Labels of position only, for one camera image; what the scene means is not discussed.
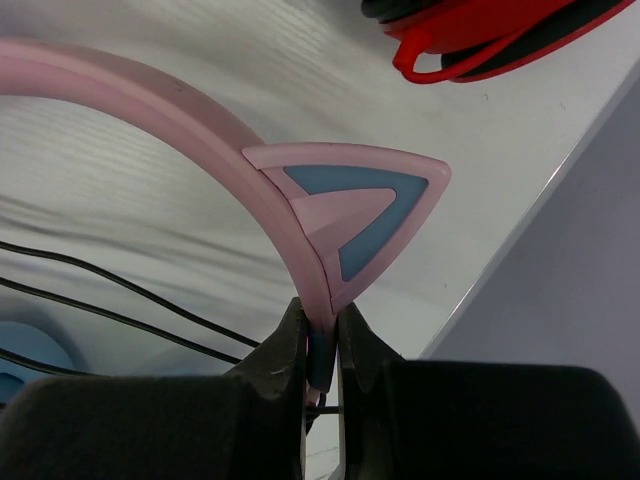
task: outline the white surface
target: white surface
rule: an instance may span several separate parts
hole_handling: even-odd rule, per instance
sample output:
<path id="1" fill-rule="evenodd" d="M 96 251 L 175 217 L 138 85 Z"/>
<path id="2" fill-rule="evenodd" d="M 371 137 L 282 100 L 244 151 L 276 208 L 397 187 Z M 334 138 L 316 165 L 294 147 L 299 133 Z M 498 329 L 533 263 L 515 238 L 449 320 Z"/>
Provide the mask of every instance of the white surface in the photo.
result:
<path id="1" fill-rule="evenodd" d="M 94 46 L 163 69 L 270 143 L 367 143 L 448 162 L 453 180 L 441 203 L 358 301 L 382 338 L 417 357 L 632 75 L 640 5 L 503 77 L 414 86 L 390 65 L 395 42 L 360 16 L 358 4 L 0 0 L 0 31 Z M 437 68 L 436 59 L 424 67 Z M 0 99 L 0 111 L 3 239 L 80 255 L 258 339 L 273 330 L 294 295 L 290 280 L 257 224 L 212 179 L 159 141 L 92 111 L 16 98 Z M 227 343 L 70 269 L 28 261 L 25 270 L 23 259 L 3 258 L 3 276 L 55 284 L 210 345 Z M 146 334 L 43 306 L 95 370 L 167 361 L 154 359 L 166 344 Z M 318 422 L 308 478 L 335 467 L 337 441 L 335 422 Z"/>

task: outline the black cable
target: black cable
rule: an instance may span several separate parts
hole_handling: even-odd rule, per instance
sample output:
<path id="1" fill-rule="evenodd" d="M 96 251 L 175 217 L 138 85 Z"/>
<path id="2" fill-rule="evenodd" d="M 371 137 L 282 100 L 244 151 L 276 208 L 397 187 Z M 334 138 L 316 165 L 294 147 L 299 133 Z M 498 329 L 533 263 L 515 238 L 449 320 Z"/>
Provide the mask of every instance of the black cable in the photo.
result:
<path id="1" fill-rule="evenodd" d="M 155 293 L 150 292 L 149 290 L 146 290 L 141 286 L 136 285 L 135 283 L 120 277 L 119 275 L 116 275 L 115 273 L 111 273 L 108 270 L 100 268 L 89 262 L 85 262 L 84 260 L 80 260 L 78 258 L 74 258 L 69 255 L 63 255 L 61 253 L 48 252 L 46 250 L 37 250 L 35 248 L 21 247 L 19 245 L 14 245 L 12 243 L 2 242 L 2 241 L 0 241 L 0 249 L 7 250 L 13 253 L 18 253 L 20 255 L 28 255 L 31 257 L 39 257 L 39 258 L 45 258 L 48 260 L 54 260 L 56 262 L 62 262 L 68 265 L 73 265 L 75 267 L 82 268 L 83 270 L 87 270 L 89 272 L 95 273 L 96 275 L 99 275 L 103 278 L 106 278 L 107 280 L 117 283 L 118 285 L 121 285 L 122 287 L 128 290 L 131 290 L 132 292 L 135 292 L 138 295 L 141 295 L 147 298 L 148 300 L 151 300 L 152 302 L 163 306 L 167 310 L 170 310 L 173 313 L 176 313 L 181 317 L 186 318 L 187 320 L 193 323 L 196 323 L 202 327 L 205 327 L 209 330 L 225 335 L 226 337 L 229 337 L 240 343 L 248 345 L 249 347 L 255 348 L 258 345 L 260 345 L 260 342 L 256 342 L 255 340 L 252 340 L 251 338 L 245 337 L 244 335 L 241 335 L 232 330 L 229 330 L 228 328 L 217 325 L 209 320 L 205 320 L 204 318 L 199 317 L 198 315 L 191 313 L 174 303 L 171 303 L 170 301 L 160 297 L 159 295 L 156 295 Z"/>
<path id="2" fill-rule="evenodd" d="M 68 368 L 54 367 L 53 365 L 49 365 L 48 363 L 37 362 L 36 360 L 31 360 L 30 358 L 23 357 L 22 355 L 18 355 L 17 353 L 13 353 L 9 350 L 5 350 L 4 348 L 0 348 L 0 358 L 11 363 L 15 363 L 16 365 L 20 365 L 31 370 L 37 370 L 38 372 L 48 373 L 50 375 L 95 376 L 87 372 L 69 370 Z"/>
<path id="3" fill-rule="evenodd" d="M 133 318 L 125 317 L 124 315 L 120 315 L 119 313 L 112 312 L 110 310 L 105 310 L 100 307 L 96 307 L 94 305 L 90 305 L 88 303 L 80 302 L 78 300 L 74 300 L 72 298 L 64 297 L 62 295 L 57 295 L 55 293 L 47 292 L 46 290 L 40 290 L 38 288 L 30 287 L 28 285 L 23 285 L 18 282 L 14 282 L 12 280 L 8 280 L 6 278 L 0 277 L 0 285 L 5 286 L 7 288 L 11 288 L 13 290 L 18 290 L 20 292 L 33 295 L 36 297 L 46 298 L 47 300 L 52 300 L 57 303 L 62 303 L 64 305 L 68 305 L 73 308 L 77 308 L 79 310 L 84 310 L 86 312 L 94 313 L 96 315 L 100 315 L 102 317 L 109 318 L 111 320 L 115 320 L 116 322 L 123 323 L 125 325 L 129 325 L 130 327 L 137 328 L 139 330 L 143 330 L 145 332 L 151 333 L 152 335 L 156 335 L 160 338 L 164 338 L 170 342 L 176 343 L 183 347 L 187 347 L 191 350 L 195 350 L 196 352 L 203 353 L 205 355 L 209 355 L 210 357 L 217 358 L 218 360 L 222 360 L 223 362 L 228 362 L 233 365 L 240 363 L 240 359 L 236 357 L 232 357 L 231 355 L 227 355 L 226 353 L 219 352 L 217 350 L 213 350 L 211 348 L 204 347 L 197 343 L 191 342 L 189 340 L 185 340 L 177 335 L 169 333 L 160 328 L 153 327 L 151 325 L 147 325 L 146 323 L 140 322 L 138 320 L 134 320 Z M 6 350 L 0 349 L 0 358 L 4 358 L 5 360 L 13 361 L 10 358 L 6 358 L 3 352 Z"/>

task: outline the pink cat ear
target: pink cat ear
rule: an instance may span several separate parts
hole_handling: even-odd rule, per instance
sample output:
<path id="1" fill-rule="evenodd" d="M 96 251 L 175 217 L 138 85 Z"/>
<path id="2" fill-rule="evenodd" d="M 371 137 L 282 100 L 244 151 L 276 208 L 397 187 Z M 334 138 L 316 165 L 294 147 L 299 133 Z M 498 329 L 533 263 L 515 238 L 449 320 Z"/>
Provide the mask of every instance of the pink cat ear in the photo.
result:
<path id="1" fill-rule="evenodd" d="M 334 314 L 395 260 L 451 178 L 441 161 L 378 147 L 300 143 L 242 153 L 289 202 L 322 263 L 325 277 L 315 279 L 317 291 L 328 287 Z M 287 265 L 295 262 L 285 258 Z"/>

